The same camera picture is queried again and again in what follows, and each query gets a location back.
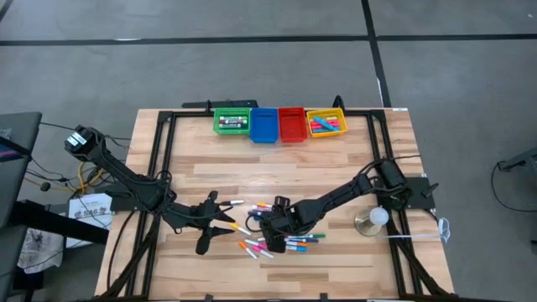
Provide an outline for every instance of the pink marker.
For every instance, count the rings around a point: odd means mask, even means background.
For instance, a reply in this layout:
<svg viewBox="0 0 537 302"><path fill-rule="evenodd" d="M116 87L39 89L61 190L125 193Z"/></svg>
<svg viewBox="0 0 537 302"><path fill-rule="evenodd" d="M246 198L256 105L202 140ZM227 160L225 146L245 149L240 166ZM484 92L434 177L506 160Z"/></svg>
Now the pink marker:
<svg viewBox="0 0 537 302"><path fill-rule="evenodd" d="M261 253L262 255L264 255L265 257L268 257L268 258L271 258L271 259L274 259L274 256L272 254L270 254L269 252L263 250L261 247L258 247L258 246L252 246L252 249L258 253Z"/></svg>

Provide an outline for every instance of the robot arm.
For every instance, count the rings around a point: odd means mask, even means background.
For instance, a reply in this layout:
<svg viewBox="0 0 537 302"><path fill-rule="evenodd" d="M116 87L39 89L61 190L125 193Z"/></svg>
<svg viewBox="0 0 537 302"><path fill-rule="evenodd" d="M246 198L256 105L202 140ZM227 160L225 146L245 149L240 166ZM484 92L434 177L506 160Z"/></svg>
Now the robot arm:
<svg viewBox="0 0 537 302"><path fill-rule="evenodd" d="M231 203L215 202L218 192L212 191L198 206L174 203L177 195L169 189L171 178L168 175L157 180L134 173L107 149L106 138L107 136L94 128L78 126L76 131L65 140L65 150L80 161L92 162L95 166L105 169L128 188L129 193L138 202L139 208L154 216L162 216L174 230L182 227L202 230L196 246L196 252L200 255L208 250L211 238L234 232L229 229L210 227L213 219L235 222L225 214L225 211L231 209ZM222 210L220 206L229 207Z"/></svg>
<svg viewBox="0 0 537 302"><path fill-rule="evenodd" d="M383 187L372 185L367 174L375 169ZM351 181L313 200L300 200L293 205L288 198L276 196L273 211L264 212L259 223L270 251L285 252L286 235L299 236L309 232L324 218L328 211L336 209L359 196L389 194L395 198L407 198L411 191L406 178L393 159L373 161L365 166Z"/></svg>

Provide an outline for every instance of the wooden tabletop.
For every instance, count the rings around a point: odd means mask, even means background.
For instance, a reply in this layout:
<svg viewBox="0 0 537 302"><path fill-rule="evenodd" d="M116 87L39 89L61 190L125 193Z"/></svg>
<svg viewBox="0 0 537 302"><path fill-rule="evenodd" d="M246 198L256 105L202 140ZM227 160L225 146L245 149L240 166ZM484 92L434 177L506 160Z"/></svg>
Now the wooden tabletop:
<svg viewBox="0 0 537 302"><path fill-rule="evenodd" d="M159 110L138 112L127 157L129 168L146 174ZM394 155L418 154L409 112L386 109ZM177 121L169 170L173 175L176 202L198 204L209 191L218 190L219 200L245 200L228 214L241 225L251 204L272 203L276 195L292 202L316 198L346 183L373 160L364 117L348 117L349 131L333 138L308 138L303 143L255 144L248 136L222 136L212 131L211 117L182 117ZM162 162L167 128L164 126L159 163ZM420 158L401 159L406 175L422 174ZM354 216L377 204L374 195L346 203L319 221L313 232L326 238L310 244L307 253L274 254L274 259L250 258L238 242L241 232L216 237L209 252L196 255L200 232L185 228L175 235L162 223L155 259L150 299L331 299L396 298L394 267L388 239L364 237L353 225ZM407 211L413 234L436 234L434 220L421 210ZM114 216L102 260L96 294L106 290L108 263L119 228L127 213ZM138 214L128 223L112 265L112 280L130 259ZM215 225L228 227L217 221ZM445 290L452 292L444 249L439 239L414 240L417 258ZM412 292L408 264L402 256L406 287ZM140 293L145 267L138 268L134 293Z"/></svg>

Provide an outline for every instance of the orange marker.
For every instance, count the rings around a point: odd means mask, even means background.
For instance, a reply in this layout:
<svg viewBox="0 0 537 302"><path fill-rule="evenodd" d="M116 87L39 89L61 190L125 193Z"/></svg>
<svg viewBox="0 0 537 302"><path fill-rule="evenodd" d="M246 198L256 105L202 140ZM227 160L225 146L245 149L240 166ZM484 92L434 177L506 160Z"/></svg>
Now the orange marker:
<svg viewBox="0 0 537 302"><path fill-rule="evenodd" d="M254 258L254 259L257 259L257 258L258 258L258 256L256 256L256 255L252 252L252 250L249 249L249 248L246 246L246 243L244 243L244 242L239 242L238 245L239 245L240 247L242 247L242 249L245 250L246 253L248 253L250 256L252 256L252 258Z"/></svg>
<svg viewBox="0 0 537 302"><path fill-rule="evenodd" d="M295 246L295 247L307 247L308 246L308 244L305 242L286 242L285 244L289 246Z"/></svg>

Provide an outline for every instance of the gray floor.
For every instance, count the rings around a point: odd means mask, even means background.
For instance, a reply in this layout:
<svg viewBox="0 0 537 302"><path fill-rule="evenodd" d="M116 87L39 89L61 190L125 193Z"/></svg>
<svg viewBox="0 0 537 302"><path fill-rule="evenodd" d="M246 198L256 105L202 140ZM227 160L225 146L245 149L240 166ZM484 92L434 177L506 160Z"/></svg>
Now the gray floor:
<svg viewBox="0 0 537 302"><path fill-rule="evenodd" d="M377 34L537 33L533 1L375 0ZM360 1L15 0L0 40L365 34ZM438 212L451 222L446 256L456 292L533 301L535 214L493 199L493 165L534 147L537 40L382 42L394 107L408 107ZM136 111L206 99L254 98L263 106L379 107L368 42L0 47L3 112L41 111L44 121L129 136ZM41 128L36 159L74 175L66 131ZM121 149L115 149L125 156ZM534 176L498 174L498 193L537 208ZM25 185L21 198L68 195ZM47 273L54 301L92 296L102 247L67 253Z"/></svg>

